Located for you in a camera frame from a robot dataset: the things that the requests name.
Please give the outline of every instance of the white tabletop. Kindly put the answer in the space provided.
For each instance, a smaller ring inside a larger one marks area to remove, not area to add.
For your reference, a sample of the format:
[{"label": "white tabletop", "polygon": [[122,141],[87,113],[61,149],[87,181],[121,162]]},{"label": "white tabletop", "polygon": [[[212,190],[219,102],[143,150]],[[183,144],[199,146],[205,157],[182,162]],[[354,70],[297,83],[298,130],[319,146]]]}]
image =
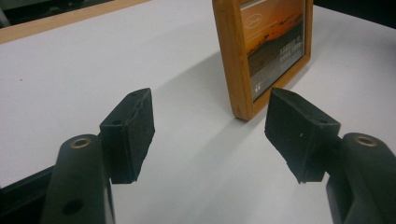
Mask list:
[{"label": "white tabletop", "polygon": [[[396,30],[314,7],[312,59],[287,89],[396,153]],[[325,185],[298,185],[264,135],[231,112],[210,0],[152,0],[0,45],[0,185],[150,87],[156,133],[117,223],[332,223]]]}]

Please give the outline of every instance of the white table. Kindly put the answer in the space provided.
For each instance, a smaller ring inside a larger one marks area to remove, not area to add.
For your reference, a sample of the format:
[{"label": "white table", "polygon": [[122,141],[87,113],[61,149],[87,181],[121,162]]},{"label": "white table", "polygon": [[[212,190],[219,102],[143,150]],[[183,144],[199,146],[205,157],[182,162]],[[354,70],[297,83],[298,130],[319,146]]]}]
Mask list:
[{"label": "white table", "polygon": [[[287,89],[396,153],[396,31],[314,7],[312,59]],[[152,0],[0,46],[0,185],[150,87],[156,133],[117,223],[332,223],[325,185],[298,185],[264,136],[266,108],[232,115],[211,1]]]}]

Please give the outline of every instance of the wooden picture frame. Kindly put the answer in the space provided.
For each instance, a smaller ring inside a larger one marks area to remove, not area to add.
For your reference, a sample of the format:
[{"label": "wooden picture frame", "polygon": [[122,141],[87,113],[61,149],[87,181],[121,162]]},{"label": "wooden picture frame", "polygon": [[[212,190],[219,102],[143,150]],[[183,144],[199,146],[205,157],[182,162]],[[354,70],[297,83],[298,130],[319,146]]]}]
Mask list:
[{"label": "wooden picture frame", "polygon": [[212,1],[233,114],[250,120],[309,62],[313,0]]}]

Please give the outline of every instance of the orange sky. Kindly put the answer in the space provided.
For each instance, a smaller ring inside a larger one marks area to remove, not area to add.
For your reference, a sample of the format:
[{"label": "orange sky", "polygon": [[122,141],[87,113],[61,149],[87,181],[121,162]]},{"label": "orange sky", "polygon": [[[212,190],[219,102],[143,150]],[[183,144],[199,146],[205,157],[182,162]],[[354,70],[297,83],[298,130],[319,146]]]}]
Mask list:
[{"label": "orange sky", "polygon": [[305,0],[265,0],[241,9],[247,52],[276,39],[301,20]]}]

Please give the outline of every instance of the photo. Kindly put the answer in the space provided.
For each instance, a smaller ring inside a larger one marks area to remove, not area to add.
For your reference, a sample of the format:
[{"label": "photo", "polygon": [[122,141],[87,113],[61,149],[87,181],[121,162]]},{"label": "photo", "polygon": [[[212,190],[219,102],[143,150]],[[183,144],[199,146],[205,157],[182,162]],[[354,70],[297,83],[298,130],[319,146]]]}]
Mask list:
[{"label": "photo", "polygon": [[252,101],[304,55],[305,0],[256,0],[241,6]]}]

